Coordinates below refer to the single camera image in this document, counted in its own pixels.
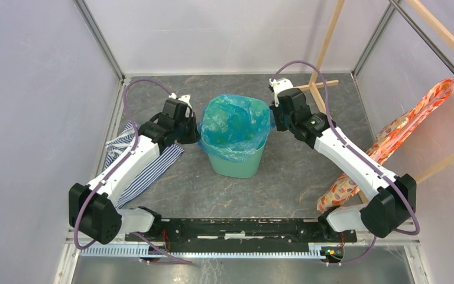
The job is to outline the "blue white striped cloth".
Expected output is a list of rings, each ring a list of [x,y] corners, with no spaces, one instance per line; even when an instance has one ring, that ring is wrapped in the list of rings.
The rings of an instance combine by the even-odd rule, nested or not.
[[[128,122],[124,130],[115,139],[105,143],[107,154],[104,162],[104,170],[126,150],[133,139],[134,130],[131,123]],[[135,179],[123,191],[116,203],[116,208],[122,209],[127,203],[144,193],[154,182],[159,180],[183,153],[184,148],[180,147],[178,144],[167,147],[163,154],[147,164],[139,174],[136,175]]]

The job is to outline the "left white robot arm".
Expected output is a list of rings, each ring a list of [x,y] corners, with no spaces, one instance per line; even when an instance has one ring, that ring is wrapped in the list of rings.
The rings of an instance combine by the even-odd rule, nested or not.
[[[87,185],[75,183],[69,190],[69,223],[75,236],[79,233],[101,244],[110,243],[118,234],[139,232],[155,241],[162,233],[158,215],[150,209],[124,209],[129,196],[125,190],[134,181],[149,182],[159,174],[143,170],[176,156],[179,144],[199,140],[197,122],[190,103],[191,96],[171,95],[163,110],[137,131],[137,137],[99,176]]]

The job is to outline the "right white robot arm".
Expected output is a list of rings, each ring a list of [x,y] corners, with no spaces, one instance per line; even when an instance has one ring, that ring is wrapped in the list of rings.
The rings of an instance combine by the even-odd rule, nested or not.
[[[367,230],[379,238],[403,232],[400,225],[414,218],[416,210],[417,182],[412,176],[400,176],[372,160],[326,114],[312,113],[298,88],[275,92],[270,109],[277,130],[289,130],[334,162],[368,198],[363,205],[327,209],[325,221],[317,226],[322,240],[333,241],[347,230]]]

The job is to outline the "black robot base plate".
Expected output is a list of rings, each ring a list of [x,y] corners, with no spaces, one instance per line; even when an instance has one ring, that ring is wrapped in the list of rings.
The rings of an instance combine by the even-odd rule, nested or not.
[[[314,218],[169,218],[143,236],[172,253],[292,253],[357,241],[354,230],[337,233]]]

